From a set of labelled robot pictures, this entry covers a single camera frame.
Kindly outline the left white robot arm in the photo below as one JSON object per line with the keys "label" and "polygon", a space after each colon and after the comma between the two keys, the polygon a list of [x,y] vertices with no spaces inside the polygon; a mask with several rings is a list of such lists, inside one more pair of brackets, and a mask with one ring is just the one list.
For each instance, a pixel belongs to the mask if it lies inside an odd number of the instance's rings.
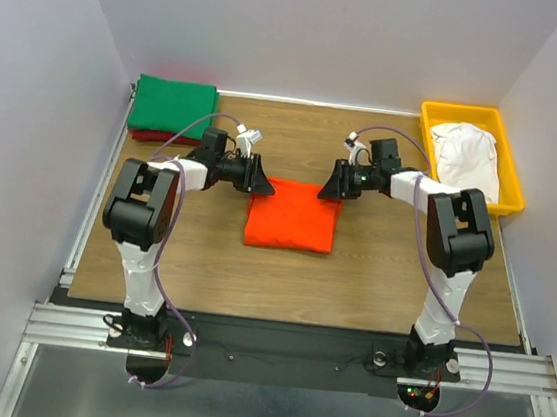
{"label": "left white robot arm", "polygon": [[175,227],[188,191],[204,191],[227,181],[239,192],[274,195],[259,154],[257,129],[237,127],[235,149],[228,132],[208,127],[187,154],[169,160],[127,159],[106,199],[102,222],[120,253],[126,297],[121,316],[105,319],[113,339],[128,338],[152,349],[164,342],[168,304],[157,275],[160,255]]}

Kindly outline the orange t shirt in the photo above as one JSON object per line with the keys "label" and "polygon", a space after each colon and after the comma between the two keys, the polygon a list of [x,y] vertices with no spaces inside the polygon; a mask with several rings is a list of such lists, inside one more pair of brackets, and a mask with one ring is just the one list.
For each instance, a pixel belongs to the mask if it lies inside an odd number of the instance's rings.
{"label": "orange t shirt", "polygon": [[243,244],[331,254],[342,201],[317,197],[321,187],[271,178],[274,195],[249,199]]}

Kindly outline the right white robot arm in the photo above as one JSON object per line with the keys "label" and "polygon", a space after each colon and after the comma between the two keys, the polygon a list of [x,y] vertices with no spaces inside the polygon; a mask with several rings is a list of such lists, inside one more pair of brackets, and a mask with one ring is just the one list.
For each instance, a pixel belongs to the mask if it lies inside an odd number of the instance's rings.
{"label": "right white robot arm", "polygon": [[353,200],[377,191],[413,207],[417,253],[429,288],[402,362],[411,374],[425,375],[453,360],[466,293],[494,254],[487,202],[478,189],[449,187],[405,167],[394,138],[364,146],[353,132],[343,144],[349,156],[335,161],[318,198]]}

